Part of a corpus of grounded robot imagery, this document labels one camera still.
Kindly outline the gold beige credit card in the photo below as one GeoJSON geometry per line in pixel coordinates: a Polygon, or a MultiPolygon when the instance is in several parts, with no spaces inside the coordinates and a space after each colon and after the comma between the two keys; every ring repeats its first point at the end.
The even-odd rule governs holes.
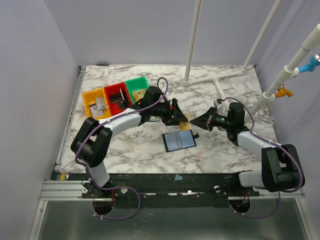
{"type": "Polygon", "coordinates": [[[190,123],[190,114],[185,113],[185,117],[187,118],[187,122],[179,122],[180,131],[188,131],[192,129],[192,124],[190,123]]]}

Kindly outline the black leather card holder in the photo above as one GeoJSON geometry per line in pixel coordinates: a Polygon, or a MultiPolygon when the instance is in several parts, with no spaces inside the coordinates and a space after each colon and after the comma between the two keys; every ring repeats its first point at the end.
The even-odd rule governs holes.
{"type": "Polygon", "coordinates": [[[199,137],[199,133],[193,133],[191,129],[171,131],[162,134],[162,140],[167,153],[196,147],[196,139],[199,137]]]}

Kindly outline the white vip card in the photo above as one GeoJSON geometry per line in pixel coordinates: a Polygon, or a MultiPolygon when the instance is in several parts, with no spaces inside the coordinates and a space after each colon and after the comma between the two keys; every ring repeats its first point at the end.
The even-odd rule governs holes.
{"type": "Polygon", "coordinates": [[[103,110],[107,110],[107,109],[108,109],[104,97],[97,97],[97,98],[95,99],[95,104],[96,104],[96,109],[97,109],[98,111],[103,111],[103,110]]]}

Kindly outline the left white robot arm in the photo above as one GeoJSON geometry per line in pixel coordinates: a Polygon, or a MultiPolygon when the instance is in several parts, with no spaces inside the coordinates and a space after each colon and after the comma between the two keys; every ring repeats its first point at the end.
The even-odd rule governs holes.
{"type": "Polygon", "coordinates": [[[92,117],[87,118],[70,149],[75,153],[75,161],[83,165],[88,176],[94,182],[93,191],[101,198],[111,191],[104,159],[111,140],[116,135],[149,122],[151,117],[159,117],[166,126],[175,126],[180,122],[187,123],[188,118],[178,106],[178,100],[168,100],[159,87],[150,86],[143,98],[125,111],[101,122],[92,117]]]}

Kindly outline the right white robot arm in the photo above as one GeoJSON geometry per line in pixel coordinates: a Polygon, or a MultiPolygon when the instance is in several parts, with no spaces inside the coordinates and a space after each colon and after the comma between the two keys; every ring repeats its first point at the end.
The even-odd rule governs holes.
{"type": "Polygon", "coordinates": [[[238,179],[230,183],[230,191],[241,196],[251,187],[271,193],[299,190],[305,184],[305,176],[295,146],[281,145],[254,133],[252,128],[245,126],[245,110],[242,103],[232,102],[226,116],[211,107],[190,121],[192,125],[209,132],[215,127],[226,131],[230,142],[260,157],[261,169],[240,172],[238,179]]]}

